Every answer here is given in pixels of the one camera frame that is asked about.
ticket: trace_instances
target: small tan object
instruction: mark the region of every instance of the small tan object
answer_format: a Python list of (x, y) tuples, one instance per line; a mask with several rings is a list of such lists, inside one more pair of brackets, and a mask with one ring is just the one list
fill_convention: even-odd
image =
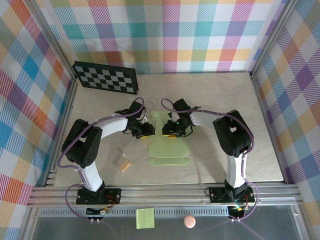
[(192, 229), (196, 225), (196, 219), (194, 216), (187, 215), (184, 217), (183, 223), (188, 229)]
[(128, 159), (126, 159), (124, 163), (118, 166), (118, 169), (123, 173), (130, 166), (130, 164), (131, 162)]

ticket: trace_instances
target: green foam piece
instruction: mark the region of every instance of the green foam piece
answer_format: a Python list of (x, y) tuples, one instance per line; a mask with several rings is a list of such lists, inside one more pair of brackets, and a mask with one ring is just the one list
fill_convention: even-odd
[(155, 210), (144, 208), (136, 210), (136, 229), (151, 229), (155, 227)]
[(180, 159), (190, 154), (190, 148), (182, 139), (155, 140), (149, 144), (148, 152), (157, 159)]
[(185, 166), (190, 163), (189, 158), (149, 158), (153, 166)]

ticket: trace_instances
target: checkered board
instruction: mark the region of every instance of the checkered board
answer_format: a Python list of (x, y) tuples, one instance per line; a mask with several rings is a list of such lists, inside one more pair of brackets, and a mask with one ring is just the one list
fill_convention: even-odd
[(138, 82), (134, 68), (76, 61), (73, 65), (85, 88), (137, 95)]

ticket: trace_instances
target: marble surface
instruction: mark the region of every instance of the marble surface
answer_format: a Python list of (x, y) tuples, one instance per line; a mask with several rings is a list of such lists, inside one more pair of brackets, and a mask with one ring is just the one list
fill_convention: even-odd
[[(191, 106), (217, 112), (238, 110), (251, 129), (255, 148), (247, 157), (246, 175), (251, 181), (283, 180), (261, 110), (247, 73), (181, 73), (138, 75), (138, 96), (147, 111), (163, 111), (162, 98), (173, 102), (184, 98)], [(84, 88), (79, 84), (66, 134), (76, 119), (92, 121), (128, 108), (135, 95)], [(226, 177), (227, 156), (215, 131), (198, 126), (185, 138), (190, 145), (190, 164), (186, 166), (152, 166), (148, 162), (151, 140), (136, 139), (116, 132), (101, 140), (97, 159), (99, 174), (106, 185), (222, 183)], [(126, 153), (131, 165), (117, 169)], [(69, 164), (66, 158), (62, 164)], [(55, 186), (79, 183), (73, 169), (59, 169)]]

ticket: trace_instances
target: round pink object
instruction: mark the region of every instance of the round pink object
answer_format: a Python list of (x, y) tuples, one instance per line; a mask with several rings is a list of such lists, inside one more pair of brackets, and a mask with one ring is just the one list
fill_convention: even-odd
[(194, 216), (187, 215), (184, 217), (183, 223), (187, 228), (191, 229), (196, 225), (196, 219)]

